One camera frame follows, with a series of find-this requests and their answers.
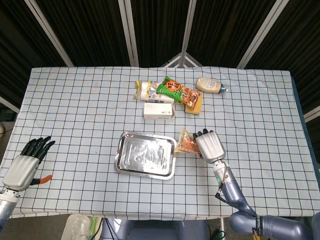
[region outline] food package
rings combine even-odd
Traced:
[[[190,106],[185,105],[185,112],[187,114],[199,115],[201,113],[201,108],[202,108],[202,97],[203,97],[203,94],[201,92],[198,100],[195,103],[194,109],[192,109]]]
[[[175,118],[175,106],[170,103],[145,102],[143,115],[145,120],[172,120]]]
[[[188,154],[198,154],[201,156],[198,144],[192,134],[190,134],[186,129],[182,129],[179,142],[177,143],[175,149],[177,153],[188,153]]]
[[[155,81],[136,81],[135,98],[153,103],[174,104],[175,100],[166,95],[156,93],[159,82]]]
[[[166,76],[164,81],[158,86],[156,93],[173,98],[177,102],[183,103],[192,109],[195,108],[196,102],[200,96],[198,91],[184,87],[168,76]]]

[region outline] orange object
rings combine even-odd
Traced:
[[[201,106],[202,106],[202,92],[200,93],[200,96],[198,100],[195,103],[194,109],[192,107],[185,105],[185,112],[188,114],[196,114],[199,115],[201,113]]]
[[[186,130],[182,129],[180,139],[175,152],[189,153],[189,154],[201,154],[198,144],[194,137]]]
[[[52,175],[48,175],[48,176],[46,176],[46,177],[44,177],[44,178],[40,178],[40,183],[39,183],[39,185],[40,184],[45,184],[46,182],[49,182],[51,179],[52,179]]]

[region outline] cable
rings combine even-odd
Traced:
[[[95,239],[95,236],[98,234],[98,232],[99,232],[99,230],[100,230],[100,228],[101,228],[102,220],[103,220],[103,218],[101,218],[101,221],[100,221],[98,230],[95,232],[95,234],[92,236],[92,238],[91,238],[90,240],[94,240],[94,239]]]
[[[114,235],[112,234],[111,228],[110,228],[110,226],[109,226],[109,221],[108,221],[107,218],[105,218],[105,222],[106,222],[106,225],[108,226],[108,229],[109,229],[109,231],[110,231],[110,234],[111,234],[112,239],[115,240]]]
[[[209,240],[220,240],[225,238],[226,236],[226,232],[225,231],[221,231],[219,229],[216,229],[213,233],[211,233],[211,228],[209,225],[207,225],[209,228],[209,232],[210,232],[210,237]]]
[[[0,122],[0,140],[2,140],[2,138],[4,137],[5,135],[5,126],[3,125],[2,122]]]
[[[14,129],[14,128],[11,128],[11,129],[9,129],[9,130],[7,130],[7,131],[0,132],[0,135],[2,135],[2,136],[0,137],[0,140],[1,140],[1,138],[4,136],[5,133],[10,132],[12,129]]]
[[[223,161],[224,164],[224,173],[223,173],[223,179],[221,181],[222,184],[225,183],[225,177],[226,177],[226,173],[227,173],[227,164]]]
[[[244,210],[244,209],[242,209],[242,208],[240,208],[240,207],[238,207],[238,206],[236,206],[236,205],[233,205],[232,203],[227,202],[225,199],[223,199],[223,198],[220,196],[220,193],[219,193],[219,192],[217,192],[217,193],[215,194],[215,197],[216,197],[217,199],[219,199],[220,201],[224,202],[225,204],[228,204],[229,206],[234,207],[235,209],[238,209],[239,211],[244,212],[245,214],[248,214],[248,215],[251,216],[251,217],[254,217],[254,218],[257,217],[257,215],[254,215],[253,213],[251,213],[251,212],[249,212],[249,211],[247,211],[247,210]]]
[[[236,206],[236,205],[233,205],[232,203],[229,203],[227,202],[227,200],[223,199],[221,196],[220,196],[220,193],[222,191],[222,188],[224,187],[224,184],[225,184],[225,176],[226,176],[226,172],[227,172],[227,164],[223,161],[223,164],[224,164],[224,173],[223,173],[223,179],[221,181],[221,184],[218,188],[218,191],[216,192],[215,194],[215,197],[217,199],[219,199],[220,201],[224,202],[225,204],[228,204],[229,206],[231,207],[234,207],[236,209],[238,209],[239,211],[241,212],[244,212],[245,214],[248,214],[249,216],[252,216],[252,217],[256,217],[257,215],[254,215],[252,214],[251,212],[247,211],[247,210],[244,210],[244,209],[241,209],[240,207]]]

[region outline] snack wrapper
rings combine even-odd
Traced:
[[[183,103],[191,107],[192,110],[195,108],[196,102],[200,96],[200,93],[196,90],[184,87],[168,76],[164,78],[164,81],[156,89],[156,93],[166,95],[177,102]]]
[[[157,93],[160,83],[156,81],[136,81],[135,98],[152,103],[174,104],[175,100]]]
[[[179,142],[177,143],[175,152],[178,153],[188,153],[188,154],[198,154],[201,156],[198,144],[192,134],[190,134],[186,129],[182,129]]]

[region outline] metal frame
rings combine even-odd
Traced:
[[[5,100],[1,96],[0,96],[0,103],[5,105],[6,107],[10,108],[12,111],[16,112],[17,114],[20,112],[19,108],[17,108],[15,105],[13,105],[12,103],[8,102],[7,100]]]
[[[304,117],[304,121],[307,123],[317,117],[320,116],[320,106],[317,106],[316,108],[312,109],[311,111],[307,112]]]
[[[225,232],[225,221],[223,217],[220,217],[220,229],[221,231]]]
[[[72,61],[71,61],[70,57],[68,56],[67,52],[65,51],[64,47],[61,45],[57,35],[55,34],[53,29],[51,28],[45,15],[40,10],[36,0],[24,0],[24,1],[25,1],[26,5],[29,7],[29,9],[31,10],[31,12],[34,15],[34,17],[36,18],[36,20],[38,21],[38,23],[40,24],[40,26],[42,27],[43,31],[45,32],[45,34],[47,35],[49,40],[51,41],[51,43],[53,44],[56,51],[59,53],[59,55],[62,58],[62,60],[64,61],[65,65],[67,67],[74,67],[74,64],[72,63]]]
[[[134,19],[132,15],[131,0],[118,0],[126,48],[131,67],[139,67]]]
[[[237,69],[244,69],[252,56],[255,54],[256,50],[265,39],[266,35],[268,34],[271,27],[276,22],[277,18],[287,5],[289,0],[276,0],[273,7],[271,8],[269,14],[266,16],[264,22],[262,23],[260,29],[256,33],[255,37],[253,38],[251,44],[249,45],[248,49],[244,53],[242,59],[240,60]]]
[[[181,68],[179,60],[181,59],[181,52],[163,64],[162,68]],[[195,60],[189,53],[185,53],[183,68],[203,67],[197,60]]]
[[[183,36],[183,42],[182,42],[181,58],[179,61],[180,67],[184,66],[185,64],[185,58],[186,58],[187,48],[189,44],[192,23],[194,20],[196,4],[197,4],[197,0],[190,0],[189,2],[189,9],[188,9],[188,14],[186,16],[184,36]]]

